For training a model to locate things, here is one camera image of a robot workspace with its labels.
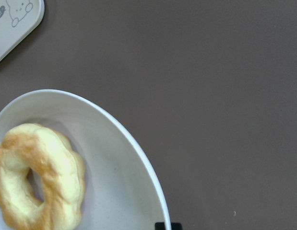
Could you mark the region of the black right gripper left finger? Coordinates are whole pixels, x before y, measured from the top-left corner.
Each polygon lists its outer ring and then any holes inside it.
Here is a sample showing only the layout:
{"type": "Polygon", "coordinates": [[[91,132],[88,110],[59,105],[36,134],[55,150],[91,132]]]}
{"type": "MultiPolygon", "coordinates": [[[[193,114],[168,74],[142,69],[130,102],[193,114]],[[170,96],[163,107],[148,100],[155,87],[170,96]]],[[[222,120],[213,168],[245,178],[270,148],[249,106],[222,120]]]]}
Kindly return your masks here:
{"type": "Polygon", "coordinates": [[[155,230],[165,230],[165,223],[164,222],[156,222],[154,224],[155,230]]]}

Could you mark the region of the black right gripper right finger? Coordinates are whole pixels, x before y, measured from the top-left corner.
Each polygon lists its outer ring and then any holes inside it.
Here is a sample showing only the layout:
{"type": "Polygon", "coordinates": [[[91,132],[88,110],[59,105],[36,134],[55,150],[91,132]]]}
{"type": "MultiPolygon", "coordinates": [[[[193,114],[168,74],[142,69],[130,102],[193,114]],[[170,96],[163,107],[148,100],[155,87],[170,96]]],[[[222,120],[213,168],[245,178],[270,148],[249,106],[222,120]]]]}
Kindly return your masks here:
{"type": "Polygon", "coordinates": [[[182,230],[182,224],[179,222],[171,222],[172,230],[182,230]]]}

